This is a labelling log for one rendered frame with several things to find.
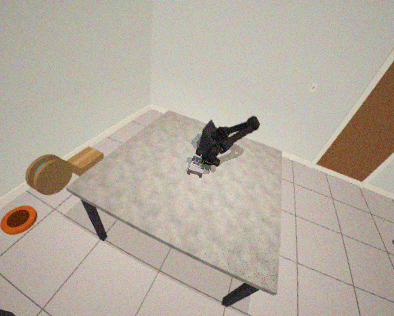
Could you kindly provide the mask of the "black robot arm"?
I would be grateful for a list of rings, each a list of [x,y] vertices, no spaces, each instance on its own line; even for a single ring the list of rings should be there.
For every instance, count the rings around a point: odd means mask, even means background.
[[[214,132],[211,132],[210,135],[213,139],[213,141],[219,137],[221,139],[217,142],[215,142],[211,148],[208,154],[206,154],[204,164],[207,165],[214,165],[216,161],[217,155],[219,153],[223,154],[225,153],[230,147],[233,146],[233,144],[243,138],[244,136],[248,135],[249,133],[252,133],[254,130],[257,130],[259,127],[259,122],[255,116],[250,117],[247,119],[245,122],[237,124],[232,127],[218,127],[217,130]],[[237,132],[239,131],[239,132]],[[234,135],[228,137],[231,133],[235,133]],[[222,149],[223,151],[222,151]]]

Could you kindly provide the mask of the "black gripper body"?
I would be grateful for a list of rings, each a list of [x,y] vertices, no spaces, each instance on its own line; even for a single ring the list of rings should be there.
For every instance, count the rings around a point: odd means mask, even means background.
[[[209,150],[208,150],[208,151],[205,153],[205,152],[203,152],[203,149],[201,149],[201,148],[199,147],[199,148],[197,148],[197,150],[196,150],[196,153],[195,153],[195,154],[196,154],[196,155],[198,155],[198,156],[201,156],[201,155],[202,155],[202,158],[204,158],[204,159],[205,159],[205,157],[204,157],[204,156],[205,156],[206,154],[208,154],[208,153],[209,153],[209,151],[210,151],[210,149],[209,149]],[[218,167],[218,166],[219,166],[219,164],[220,164],[220,159],[216,158],[216,159],[214,159],[214,161],[216,161],[214,165]]]

